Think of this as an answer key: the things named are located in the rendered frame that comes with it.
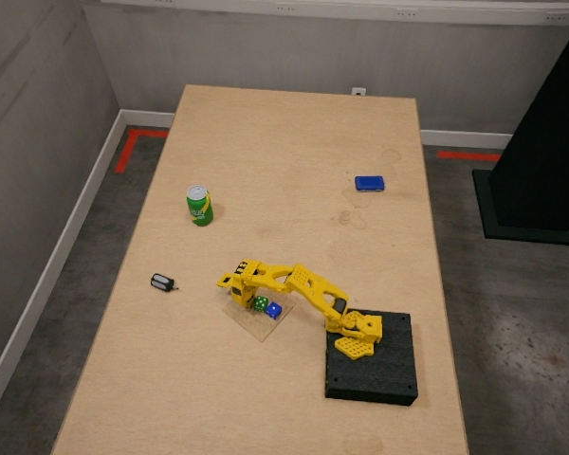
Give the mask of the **yellow die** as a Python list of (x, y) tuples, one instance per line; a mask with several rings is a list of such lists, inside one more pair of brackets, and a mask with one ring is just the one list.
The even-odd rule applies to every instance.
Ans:
[(255, 301), (256, 301), (256, 297), (252, 294), (251, 298), (249, 300), (246, 300), (247, 308), (250, 309), (253, 306), (253, 304), (255, 303)]

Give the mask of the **blue die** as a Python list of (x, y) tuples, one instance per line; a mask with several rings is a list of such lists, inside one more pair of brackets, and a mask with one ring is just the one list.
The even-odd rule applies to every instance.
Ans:
[(272, 319), (276, 319), (282, 313), (282, 307), (274, 301), (266, 309), (266, 314)]

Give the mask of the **blue rectangular case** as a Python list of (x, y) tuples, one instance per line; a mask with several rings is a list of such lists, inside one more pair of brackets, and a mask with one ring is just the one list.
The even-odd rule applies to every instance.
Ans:
[(355, 184), (357, 192), (384, 191), (385, 189), (381, 175), (356, 176)]

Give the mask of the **green soda can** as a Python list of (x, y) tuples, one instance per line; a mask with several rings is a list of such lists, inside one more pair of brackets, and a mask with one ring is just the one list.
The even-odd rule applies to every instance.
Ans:
[(186, 195), (192, 221), (198, 226), (205, 226), (213, 219), (211, 198), (205, 187), (192, 186)]

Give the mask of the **green die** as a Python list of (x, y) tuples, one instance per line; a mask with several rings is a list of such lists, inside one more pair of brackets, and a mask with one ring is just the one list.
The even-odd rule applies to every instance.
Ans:
[(257, 296), (256, 301), (254, 303), (254, 310), (265, 313), (267, 306), (268, 306), (268, 298)]

